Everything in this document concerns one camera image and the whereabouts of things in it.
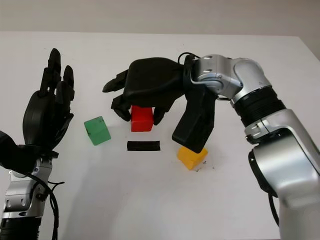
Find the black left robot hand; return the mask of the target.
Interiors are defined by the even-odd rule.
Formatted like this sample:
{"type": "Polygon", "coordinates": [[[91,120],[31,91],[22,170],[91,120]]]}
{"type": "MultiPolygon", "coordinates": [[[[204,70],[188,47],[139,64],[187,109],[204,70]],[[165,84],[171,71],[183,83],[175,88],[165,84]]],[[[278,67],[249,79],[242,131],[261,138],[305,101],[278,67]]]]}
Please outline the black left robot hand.
{"type": "Polygon", "coordinates": [[[23,116],[24,142],[53,150],[64,137],[74,117],[74,72],[67,65],[61,75],[61,54],[53,48],[44,68],[39,90],[31,96],[23,116]]]}

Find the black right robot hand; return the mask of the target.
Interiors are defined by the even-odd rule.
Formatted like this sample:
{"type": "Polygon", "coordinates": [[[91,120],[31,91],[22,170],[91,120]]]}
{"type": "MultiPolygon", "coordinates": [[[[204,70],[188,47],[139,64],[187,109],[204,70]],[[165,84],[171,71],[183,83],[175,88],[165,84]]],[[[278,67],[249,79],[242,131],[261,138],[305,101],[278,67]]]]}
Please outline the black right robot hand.
{"type": "Polygon", "coordinates": [[[108,81],[102,91],[123,90],[112,100],[111,109],[127,122],[131,120],[132,106],[154,108],[153,124],[156,126],[175,100],[184,95],[183,70],[183,65],[164,57],[137,59],[108,81]]]}

